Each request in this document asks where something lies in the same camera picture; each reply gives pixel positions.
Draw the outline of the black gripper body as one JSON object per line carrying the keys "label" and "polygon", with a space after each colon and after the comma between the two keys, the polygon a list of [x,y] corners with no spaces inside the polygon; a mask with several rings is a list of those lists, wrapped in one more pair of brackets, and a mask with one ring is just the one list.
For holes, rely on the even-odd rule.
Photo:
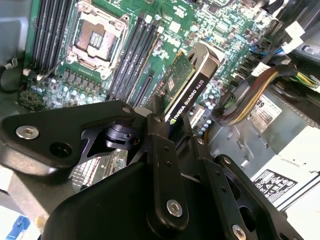
{"label": "black gripper body", "polygon": [[150,227],[147,166],[135,163],[63,201],[50,215],[45,240],[232,240],[232,227],[218,214],[201,183],[182,178],[189,222],[180,232],[160,235]]}

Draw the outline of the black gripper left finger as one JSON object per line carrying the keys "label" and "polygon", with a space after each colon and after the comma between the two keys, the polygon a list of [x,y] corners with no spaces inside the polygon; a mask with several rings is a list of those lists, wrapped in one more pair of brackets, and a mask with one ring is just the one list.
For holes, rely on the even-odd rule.
{"label": "black gripper left finger", "polygon": [[[23,212],[37,217],[37,206],[45,210],[44,229],[54,210],[79,193],[72,186],[74,169],[116,149],[128,152],[124,168],[147,167],[152,195],[147,221],[153,231],[183,231],[189,223],[188,205],[161,100],[154,101],[146,116],[115,100],[12,115],[0,123],[0,163],[18,178]],[[23,204],[28,197],[33,200]]]}

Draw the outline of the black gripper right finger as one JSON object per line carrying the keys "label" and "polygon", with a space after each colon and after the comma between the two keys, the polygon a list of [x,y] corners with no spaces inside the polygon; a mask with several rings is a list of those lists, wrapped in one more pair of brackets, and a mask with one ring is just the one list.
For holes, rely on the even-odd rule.
{"label": "black gripper right finger", "polygon": [[302,236],[227,155],[212,157],[187,116],[171,134],[181,175],[189,182],[189,224],[204,240],[301,240]]}

